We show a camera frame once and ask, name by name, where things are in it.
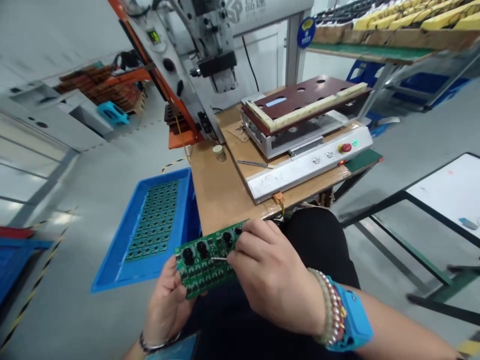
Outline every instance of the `black pants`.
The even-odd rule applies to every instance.
[[[328,210],[296,211],[281,229],[306,267],[360,288],[344,231]],[[200,297],[182,337],[200,331],[195,359],[359,359],[327,351],[310,336],[279,328],[254,313],[237,281]]]
[[[344,230],[330,211],[319,207],[298,210],[281,230],[307,268],[360,289]]]

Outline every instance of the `small bottle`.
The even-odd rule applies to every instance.
[[[219,162],[223,163],[225,160],[227,160],[227,154],[225,154],[224,147],[222,145],[214,146],[213,147],[213,152],[215,153],[216,159]]]

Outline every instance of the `control panel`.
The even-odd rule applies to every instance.
[[[266,169],[245,180],[253,200],[258,204],[273,194],[291,189],[344,164],[372,144],[369,129],[359,126],[275,165],[274,169]]]

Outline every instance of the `person's left hand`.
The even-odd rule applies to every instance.
[[[187,289],[177,271],[175,255],[163,266],[148,304],[143,338],[148,346],[158,346],[176,336],[187,322],[196,298],[186,300]]]

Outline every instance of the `whiteboard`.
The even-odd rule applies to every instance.
[[[480,239],[480,227],[472,230],[459,221],[480,226],[480,158],[463,154],[406,191]]]

